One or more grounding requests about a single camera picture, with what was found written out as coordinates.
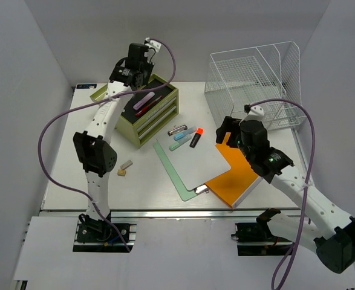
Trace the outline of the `black orange highlighter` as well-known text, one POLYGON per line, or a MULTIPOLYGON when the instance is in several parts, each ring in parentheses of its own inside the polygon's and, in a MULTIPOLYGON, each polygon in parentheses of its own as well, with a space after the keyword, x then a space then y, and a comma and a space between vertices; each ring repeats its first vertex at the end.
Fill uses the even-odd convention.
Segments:
POLYGON ((195 146, 197 145, 197 143, 198 143, 199 139, 201 138, 203 132, 204 132, 204 129, 200 128, 200 127, 196 130, 195 135, 192 138, 192 141, 191 141, 189 147, 195 148, 195 146))

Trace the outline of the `pink purple highlighter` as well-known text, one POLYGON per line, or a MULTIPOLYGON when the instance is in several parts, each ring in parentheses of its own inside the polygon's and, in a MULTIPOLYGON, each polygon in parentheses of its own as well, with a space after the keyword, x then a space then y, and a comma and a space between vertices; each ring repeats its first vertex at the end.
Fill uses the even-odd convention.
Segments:
POLYGON ((142 106, 144 106, 153 96, 155 95, 154 92, 147 93, 141 100, 139 100, 134 106, 133 109, 138 111, 142 106))

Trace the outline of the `green metal tool chest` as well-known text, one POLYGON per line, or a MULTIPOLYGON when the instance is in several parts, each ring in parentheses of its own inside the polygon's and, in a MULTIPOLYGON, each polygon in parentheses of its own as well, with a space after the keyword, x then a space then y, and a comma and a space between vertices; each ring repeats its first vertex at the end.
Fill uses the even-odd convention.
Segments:
POLYGON ((116 126, 119 132, 134 146, 140 148, 147 143, 158 131, 179 113, 178 88, 172 84, 156 90, 155 88, 166 83, 166 80, 152 74, 147 85, 143 89, 151 89, 155 93, 147 102, 150 107, 141 116, 133 107, 145 97, 145 93, 137 93, 126 104, 116 126))

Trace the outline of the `red gel pen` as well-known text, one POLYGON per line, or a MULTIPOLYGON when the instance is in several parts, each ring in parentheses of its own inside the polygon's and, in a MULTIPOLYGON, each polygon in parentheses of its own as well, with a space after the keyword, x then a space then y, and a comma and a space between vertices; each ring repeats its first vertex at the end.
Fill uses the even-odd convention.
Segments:
POLYGON ((141 110, 139 110, 135 116, 136 117, 141 117, 142 115, 144 115, 146 112, 148 112, 154 105, 156 105, 159 101, 161 101, 163 99, 163 96, 159 96, 158 98, 156 98, 155 100, 153 100, 150 104, 144 106, 143 108, 141 108, 141 110))

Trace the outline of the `mint green highlighter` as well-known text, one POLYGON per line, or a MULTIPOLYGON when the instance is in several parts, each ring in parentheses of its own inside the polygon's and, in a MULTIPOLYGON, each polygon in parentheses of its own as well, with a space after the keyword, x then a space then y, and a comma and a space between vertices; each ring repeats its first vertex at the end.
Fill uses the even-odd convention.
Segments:
POLYGON ((183 144, 187 143, 190 140, 190 138, 182 138, 176 142, 174 142, 173 144, 171 144, 169 146, 169 150, 171 152, 173 152, 174 150, 178 149, 179 147, 181 147, 183 144))

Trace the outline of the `light blue highlighter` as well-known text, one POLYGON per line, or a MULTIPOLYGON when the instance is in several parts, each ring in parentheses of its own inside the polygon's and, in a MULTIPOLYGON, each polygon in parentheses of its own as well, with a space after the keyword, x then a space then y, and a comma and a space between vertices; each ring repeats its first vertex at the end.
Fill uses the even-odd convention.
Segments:
POLYGON ((190 127, 190 128, 188 128, 188 129, 184 130, 183 133, 184 133, 184 135, 188 135, 188 134, 195 133, 196 130, 197 130, 196 127, 190 127))

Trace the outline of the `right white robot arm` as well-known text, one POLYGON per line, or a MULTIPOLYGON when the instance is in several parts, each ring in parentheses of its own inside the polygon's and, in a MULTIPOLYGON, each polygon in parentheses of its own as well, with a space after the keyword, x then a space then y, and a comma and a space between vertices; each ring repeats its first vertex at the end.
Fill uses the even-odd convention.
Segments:
POLYGON ((283 192, 305 215, 312 225, 299 224, 276 208, 258 216, 257 235, 265 241, 275 236, 294 242, 315 253, 330 271, 341 274, 355 262, 355 217, 334 205, 314 185, 284 152, 272 147, 263 123, 226 116, 216 130, 216 142, 239 149, 251 169, 267 183, 283 192))

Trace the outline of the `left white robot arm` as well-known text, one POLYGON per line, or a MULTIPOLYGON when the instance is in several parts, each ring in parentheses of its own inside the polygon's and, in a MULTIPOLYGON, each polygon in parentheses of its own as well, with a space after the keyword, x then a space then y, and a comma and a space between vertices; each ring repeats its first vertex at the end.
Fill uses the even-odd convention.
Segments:
POLYGON ((119 60, 113 69, 105 95, 107 102, 99 105, 91 123, 73 137, 77 157, 83 165, 87 180, 87 193, 91 196, 85 213, 86 219, 96 220, 91 234, 99 241, 111 235, 111 226, 103 221, 110 214, 108 205, 109 173, 117 161, 117 153, 110 146, 111 135, 120 114, 135 91, 145 86, 154 63, 149 53, 157 54, 161 43, 146 39, 143 44, 132 43, 128 56, 119 60))

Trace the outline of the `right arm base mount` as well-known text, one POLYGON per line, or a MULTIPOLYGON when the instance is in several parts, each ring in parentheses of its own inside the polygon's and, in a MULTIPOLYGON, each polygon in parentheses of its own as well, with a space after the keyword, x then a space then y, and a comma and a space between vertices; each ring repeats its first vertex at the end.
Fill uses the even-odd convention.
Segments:
POLYGON ((255 222, 235 224, 235 232, 230 236, 237 243, 238 256, 283 256, 290 249, 293 242, 272 235, 267 225, 274 215, 280 213, 278 209, 269 208, 255 222))

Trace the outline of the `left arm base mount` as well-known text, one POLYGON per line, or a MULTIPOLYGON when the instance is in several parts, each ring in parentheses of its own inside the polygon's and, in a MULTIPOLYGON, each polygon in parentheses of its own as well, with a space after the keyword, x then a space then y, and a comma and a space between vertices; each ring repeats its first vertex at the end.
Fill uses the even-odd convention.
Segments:
POLYGON ((135 241, 136 224, 114 223, 80 214, 73 243, 75 253, 129 253, 135 241))

